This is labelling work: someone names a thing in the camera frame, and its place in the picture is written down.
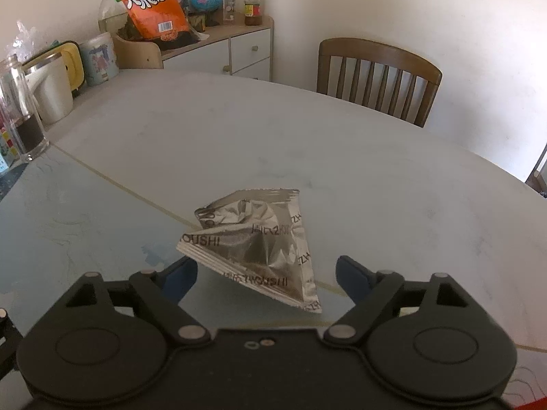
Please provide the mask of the white drawer sideboard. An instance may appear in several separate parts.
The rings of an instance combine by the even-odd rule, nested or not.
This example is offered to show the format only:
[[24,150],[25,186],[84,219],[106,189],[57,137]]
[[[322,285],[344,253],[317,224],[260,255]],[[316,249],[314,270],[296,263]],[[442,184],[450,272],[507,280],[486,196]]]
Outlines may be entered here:
[[272,81],[275,22],[247,26],[242,14],[234,24],[207,28],[207,38],[162,54],[163,68]]

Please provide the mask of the printed white cup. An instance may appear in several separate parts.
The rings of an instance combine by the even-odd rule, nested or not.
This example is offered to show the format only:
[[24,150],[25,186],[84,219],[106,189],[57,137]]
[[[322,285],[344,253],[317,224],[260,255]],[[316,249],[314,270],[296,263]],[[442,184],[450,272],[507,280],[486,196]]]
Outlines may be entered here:
[[120,70],[109,32],[80,43],[79,50],[88,86],[96,86],[118,76]]

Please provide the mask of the sauce jar red lid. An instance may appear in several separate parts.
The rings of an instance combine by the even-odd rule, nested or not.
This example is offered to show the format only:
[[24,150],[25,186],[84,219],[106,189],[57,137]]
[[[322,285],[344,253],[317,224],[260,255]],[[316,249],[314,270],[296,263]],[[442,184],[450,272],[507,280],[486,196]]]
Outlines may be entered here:
[[262,25],[262,0],[244,0],[246,26]]

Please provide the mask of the orange snack bag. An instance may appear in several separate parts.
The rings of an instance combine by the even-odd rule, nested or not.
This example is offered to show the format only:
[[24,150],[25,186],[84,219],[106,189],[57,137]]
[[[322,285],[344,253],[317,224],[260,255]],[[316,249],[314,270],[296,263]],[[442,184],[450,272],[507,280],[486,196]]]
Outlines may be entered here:
[[145,40],[177,41],[189,33],[178,0],[121,0],[134,26]]

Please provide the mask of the small colourful cube box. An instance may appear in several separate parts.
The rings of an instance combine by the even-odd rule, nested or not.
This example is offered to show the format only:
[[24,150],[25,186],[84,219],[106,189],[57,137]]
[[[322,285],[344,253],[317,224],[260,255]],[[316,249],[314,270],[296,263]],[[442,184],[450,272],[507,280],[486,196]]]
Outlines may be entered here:
[[4,125],[0,126],[0,147],[0,175],[4,175],[18,162],[18,151]]

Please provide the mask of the silver foil snack bag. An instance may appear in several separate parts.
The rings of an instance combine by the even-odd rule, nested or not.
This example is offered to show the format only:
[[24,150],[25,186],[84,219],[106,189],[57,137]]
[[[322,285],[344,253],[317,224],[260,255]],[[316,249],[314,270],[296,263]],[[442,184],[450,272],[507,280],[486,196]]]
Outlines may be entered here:
[[195,211],[201,225],[177,250],[283,304],[320,314],[322,305],[297,189],[239,190]]

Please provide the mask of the red cardboard box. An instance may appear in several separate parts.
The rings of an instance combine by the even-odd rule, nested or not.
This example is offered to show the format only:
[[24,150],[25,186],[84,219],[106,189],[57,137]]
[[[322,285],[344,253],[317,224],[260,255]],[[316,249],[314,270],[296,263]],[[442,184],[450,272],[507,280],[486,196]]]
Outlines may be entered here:
[[526,402],[523,405],[515,405],[513,410],[547,410],[547,397],[544,396],[538,400]]

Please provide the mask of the far wooden chair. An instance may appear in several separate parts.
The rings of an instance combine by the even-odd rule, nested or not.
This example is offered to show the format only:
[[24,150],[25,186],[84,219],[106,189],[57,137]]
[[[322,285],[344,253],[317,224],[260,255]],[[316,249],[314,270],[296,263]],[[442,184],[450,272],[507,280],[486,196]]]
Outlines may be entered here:
[[421,127],[426,125],[442,72],[421,56],[359,38],[320,42],[316,91]]

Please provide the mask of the wooden basket on sideboard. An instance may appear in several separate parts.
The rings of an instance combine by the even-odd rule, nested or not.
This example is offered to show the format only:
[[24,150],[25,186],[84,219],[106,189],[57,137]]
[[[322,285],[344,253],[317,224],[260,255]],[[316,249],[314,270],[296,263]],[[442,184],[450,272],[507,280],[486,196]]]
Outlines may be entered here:
[[162,69],[163,59],[156,43],[145,41],[126,14],[98,21],[100,32],[109,32],[120,69]]

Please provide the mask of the white yellow kettle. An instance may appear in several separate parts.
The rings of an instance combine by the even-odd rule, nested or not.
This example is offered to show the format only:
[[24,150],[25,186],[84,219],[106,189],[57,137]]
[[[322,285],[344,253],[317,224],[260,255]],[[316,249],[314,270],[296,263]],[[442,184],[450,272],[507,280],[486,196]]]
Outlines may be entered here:
[[54,124],[73,110],[73,92],[84,83],[77,43],[66,41],[23,64],[27,84],[44,125]]

